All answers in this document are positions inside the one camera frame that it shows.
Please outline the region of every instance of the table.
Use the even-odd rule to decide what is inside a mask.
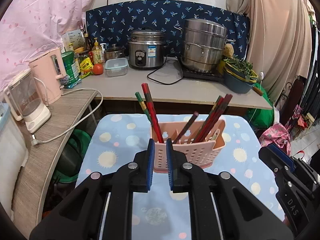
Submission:
[[[187,121],[191,115],[158,115],[159,122]],[[245,119],[223,115],[226,146],[205,171],[230,172],[279,219],[284,212],[276,200],[273,172],[258,157],[259,141]],[[93,171],[115,172],[145,150],[150,123],[143,114],[110,114],[100,120],[79,172],[79,185]],[[191,239],[187,193],[170,191],[168,174],[153,173],[151,190],[133,194],[132,240]]]
[[[232,94],[229,106],[272,109],[268,102],[253,90],[247,94],[237,94],[223,84],[209,81],[183,79],[170,86],[161,85],[147,79],[150,71],[128,68],[124,76],[106,77],[89,76],[75,88],[95,88],[101,91],[104,99],[137,100],[134,93],[140,91],[141,84],[148,83],[151,95],[157,102],[190,103],[212,105],[219,95]],[[164,83],[171,83],[181,78],[181,67],[175,58],[168,58],[164,67],[150,77]]]
[[[48,140],[78,122],[96,94],[94,90],[82,90],[59,98],[49,106],[51,117],[34,133],[36,138]],[[29,157],[19,172],[13,193],[13,223],[28,239],[32,229],[41,221],[53,171],[72,130],[52,142],[31,146],[31,135],[24,122],[19,122],[18,126],[24,135]]]

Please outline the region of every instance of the pink floral bag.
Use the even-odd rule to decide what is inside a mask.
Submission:
[[[287,129],[280,123],[269,127],[259,138],[261,147],[266,147],[270,143],[276,144],[287,155],[291,151],[291,137]]]

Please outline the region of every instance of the leafy vegetable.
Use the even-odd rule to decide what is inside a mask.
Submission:
[[[245,79],[247,81],[250,80],[250,76],[256,76],[252,69],[252,63],[247,62],[245,60],[239,60],[238,58],[226,58],[224,60],[228,64],[230,64],[232,67],[234,67],[237,71],[244,74]]]

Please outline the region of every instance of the rice cooker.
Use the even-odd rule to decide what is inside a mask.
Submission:
[[[129,63],[137,69],[155,69],[164,63],[164,33],[158,30],[134,30],[129,43]]]

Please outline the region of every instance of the pink utensil holder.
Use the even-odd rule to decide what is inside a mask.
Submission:
[[[167,137],[164,138],[164,141],[168,138],[171,138],[172,141],[174,141],[186,123],[187,122],[159,123],[162,133],[166,133],[167,135]],[[191,143],[203,123],[204,121],[195,121],[181,139],[176,144],[173,144],[173,149],[183,152],[186,155],[188,162],[196,164],[201,168],[207,168],[212,165],[215,157],[225,146],[225,142],[222,138],[222,132],[226,126],[226,122],[222,119],[218,120],[205,138],[204,142]],[[211,140],[217,129],[220,129],[218,137],[216,140]],[[153,128],[151,128],[151,138],[156,142],[153,170],[159,173],[168,173],[166,143],[159,143]]]

